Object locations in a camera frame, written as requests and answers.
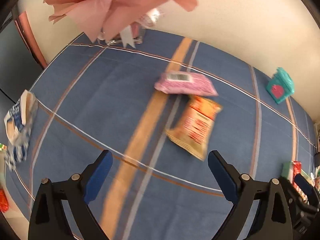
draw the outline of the blue and white package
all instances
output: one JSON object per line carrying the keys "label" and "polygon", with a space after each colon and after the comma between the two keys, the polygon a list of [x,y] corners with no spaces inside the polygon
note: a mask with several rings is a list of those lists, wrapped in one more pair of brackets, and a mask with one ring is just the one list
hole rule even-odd
{"label": "blue and white package", "polygon": [[9,140],[5,162],[10,170],[14,170],[18,162],[27,158],[31,129],[37,110],[38,100],[33,93],[25,90],[4,117]]}

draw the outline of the blue gripper pad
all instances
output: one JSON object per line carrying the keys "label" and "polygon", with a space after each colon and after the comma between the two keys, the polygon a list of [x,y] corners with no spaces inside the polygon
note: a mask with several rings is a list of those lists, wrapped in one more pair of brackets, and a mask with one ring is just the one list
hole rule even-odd
{"label": "blue gripper pad", "polygon": [[238,203],[238,189],[231,176],[228,174],[222,163],[214,155],[213,151],[208,155],[208,166],[222,190],[226,200],[234,205]]}
{"label": "blue gripper pad", "polygon": [[306,179],[298,173],[296,176],[294,176],[294,182],[297,183],[299,188],[306,194],[311,195],[313,186],[310,185],[309,182],[306,181]]}
{"label": "blue gripper pad", "polygon": [[108,152],[89,178],[84,192],[84,202],[88,205],[95,200],[113,163],[111,152]]}

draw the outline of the metal screw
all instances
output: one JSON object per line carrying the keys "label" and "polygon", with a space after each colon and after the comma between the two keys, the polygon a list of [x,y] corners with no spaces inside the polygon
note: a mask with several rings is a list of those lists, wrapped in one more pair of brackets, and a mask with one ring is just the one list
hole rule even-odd
{"label": "metal screw", "polygon": [[272,179],[272,183],[278,185],[278,184],[279,184],[279,180],[277,180],[277,179]]}
{"label": "metal screw", "polygon": [[49,182],[48,178],[41,179],[42,184],[47,184]]}
{"label": "metal screw", "polygon": [[250,179],[250,176],[249,176],[248,174],[242,174],[242,175],[241,175],[241,178],[242,178],[243,180],[249,180],[249,179]]}
{"label": "metal screw", "polygon": [[72,179],[72,180],[78,180],[78,179],[80,179],[80,174],[78,174],[78,173],[73,174],[73,175],[71,176],[71,179]]}

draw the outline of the chip bag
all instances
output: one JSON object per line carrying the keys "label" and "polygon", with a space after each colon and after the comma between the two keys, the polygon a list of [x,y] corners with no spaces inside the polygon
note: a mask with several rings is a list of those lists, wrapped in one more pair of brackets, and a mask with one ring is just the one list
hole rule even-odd
{"label": "chip bag", "polygon": [[204,161],[214,120],[222,106],[207,98],[190,98],[177,126],[166,134],[171,141]]}

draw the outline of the black cable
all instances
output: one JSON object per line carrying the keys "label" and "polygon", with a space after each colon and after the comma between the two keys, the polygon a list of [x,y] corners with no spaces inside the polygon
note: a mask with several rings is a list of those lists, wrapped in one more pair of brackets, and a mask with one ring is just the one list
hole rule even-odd
{"label": "black cable", "polygon": [[5,22],[4,22],[4,24],[0,27],[0,33],[4,30],[4,28],[6,28],[7,27],[7,25],[12,21],[12,16],[9,18],[9,19],[7,19]]}
{"label": "black cable", "polygon": [[15,102],[15,101],[13,101],[1,88],[0,88],[0,91],[1,91],[7,98],[9,98],[9,100],[10,100],[12,103],[14,103],[14,104],[17,103],[17,102]]}

